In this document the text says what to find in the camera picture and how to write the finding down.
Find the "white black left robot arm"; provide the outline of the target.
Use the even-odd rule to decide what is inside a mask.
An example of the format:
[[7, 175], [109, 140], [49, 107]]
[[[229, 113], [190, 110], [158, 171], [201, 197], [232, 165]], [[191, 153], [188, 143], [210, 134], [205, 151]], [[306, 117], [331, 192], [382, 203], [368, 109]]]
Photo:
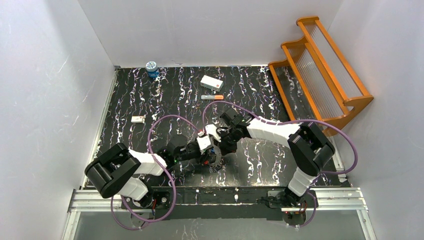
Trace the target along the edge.
[[193, 141], [177, 134], [157, 153], [138, 152], [117, 143], [92, 161], [84, 174], [104, 199], [122, 195], [140, 201], [149, 188], [135, 175], [160, 176], [177, 162], [192, 159], [210, 164], [220, 141], [220, 137], [211, 134], [201, 133]]

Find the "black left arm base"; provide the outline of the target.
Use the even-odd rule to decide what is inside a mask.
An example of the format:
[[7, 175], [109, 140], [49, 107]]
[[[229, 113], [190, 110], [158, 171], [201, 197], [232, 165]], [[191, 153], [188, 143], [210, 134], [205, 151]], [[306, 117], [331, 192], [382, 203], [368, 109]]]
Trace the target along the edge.
[[168, 210], [173, 200], [171, 187], [148, 186], [148, 192], [140, 200], [132, 200], [138, 209]]

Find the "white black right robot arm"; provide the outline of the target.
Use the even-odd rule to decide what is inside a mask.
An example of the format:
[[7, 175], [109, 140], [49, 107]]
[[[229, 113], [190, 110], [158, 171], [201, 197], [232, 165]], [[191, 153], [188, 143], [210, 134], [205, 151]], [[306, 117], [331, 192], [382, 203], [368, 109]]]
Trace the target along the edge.
[[250, 114], [243, 116], [232, 108], [220, 118], [226, 124], [224, 127], [209, 124], [206, 131], [214, 137], [223, 155], [235, 152], [244, 138], [271, 141], [289, 148], [296, 171], [284, 190], [282, 198], [286, 201], [300, 201], [335, 153], [333, 144], [311, 121], [277, 122]]

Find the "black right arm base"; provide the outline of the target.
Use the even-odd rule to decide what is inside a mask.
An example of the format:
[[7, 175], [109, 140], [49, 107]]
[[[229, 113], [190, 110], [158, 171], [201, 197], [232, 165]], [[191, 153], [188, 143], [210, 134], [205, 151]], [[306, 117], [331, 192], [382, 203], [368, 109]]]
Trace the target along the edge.
[[302, 196], [297, 196], [283, 190], [270, 190], [256, 202], [265, 204], [270, 209], [287, 209], [282, 211], [283, 221], [293, 228], [307, 226], [314, 219], [319, 206], [314, 191], [306, 191]]

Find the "white orange marker pen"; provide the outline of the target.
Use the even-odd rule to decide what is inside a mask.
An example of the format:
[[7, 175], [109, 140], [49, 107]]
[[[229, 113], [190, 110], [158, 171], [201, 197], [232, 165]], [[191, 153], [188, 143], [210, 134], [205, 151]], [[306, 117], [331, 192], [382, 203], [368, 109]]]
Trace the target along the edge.
[[201, 95], [202, 100], [213, 100], [213, 101], [221, 101], [224, 99], [223, 95]]

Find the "white green small box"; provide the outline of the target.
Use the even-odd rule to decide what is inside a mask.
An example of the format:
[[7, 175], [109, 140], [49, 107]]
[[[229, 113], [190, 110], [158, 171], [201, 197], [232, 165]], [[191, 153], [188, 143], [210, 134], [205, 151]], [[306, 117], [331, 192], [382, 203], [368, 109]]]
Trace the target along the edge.
[[207, 89], [219, 92], [223, 87], [223, 81], [211, 76], [204, 75], [200, 80], [200, 85]]

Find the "small white eraser block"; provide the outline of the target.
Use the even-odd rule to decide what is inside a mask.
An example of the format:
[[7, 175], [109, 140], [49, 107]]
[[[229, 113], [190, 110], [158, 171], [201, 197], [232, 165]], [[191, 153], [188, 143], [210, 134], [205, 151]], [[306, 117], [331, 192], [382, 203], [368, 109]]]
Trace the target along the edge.
[[132, 116], [131, 117], [131, 123], [133, 123], [133, 124], [144, 124], [145, 123], [145, 117], [144, 116]]

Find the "blue jar with white lid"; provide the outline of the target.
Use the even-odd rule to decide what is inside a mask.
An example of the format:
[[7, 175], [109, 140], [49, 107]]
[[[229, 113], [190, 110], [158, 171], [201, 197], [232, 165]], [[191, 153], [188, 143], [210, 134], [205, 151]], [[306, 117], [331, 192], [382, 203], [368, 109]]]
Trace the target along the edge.
[[145, 70], [147, 72], [147, 75], [154, 79], [159, 76], [159, 67], [155, 61], [149, 61], [145, 65]]

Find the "orange wooden tiered rack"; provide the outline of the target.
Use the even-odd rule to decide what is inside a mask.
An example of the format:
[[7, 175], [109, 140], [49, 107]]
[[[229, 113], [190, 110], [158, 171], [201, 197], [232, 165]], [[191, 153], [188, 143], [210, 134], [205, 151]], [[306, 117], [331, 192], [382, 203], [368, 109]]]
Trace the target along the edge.
[[283, 42], [285, 59], [268, 68], [290, 120], [343, 129], [374, 99], [318, 16], [296, 21], [303, 35]]

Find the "aluminium frame rail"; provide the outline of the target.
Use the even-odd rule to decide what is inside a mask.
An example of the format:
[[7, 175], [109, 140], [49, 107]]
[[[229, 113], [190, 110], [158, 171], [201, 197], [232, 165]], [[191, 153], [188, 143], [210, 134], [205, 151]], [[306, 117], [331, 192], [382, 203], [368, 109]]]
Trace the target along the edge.
[[[177, 206], [248, 206], [253, 205], [258, 197], [248, 196], [251, 188], [181, 188], [177, 194]], [[369, 208], [359, 187], [318, 187], [312, 193], [317, 201], [317, 209], [324, 210], [358, 210]], [[94, 189], [75, 190], [72, 193], [68, 212], [108, 212], [111, 200], [102, 198]]]

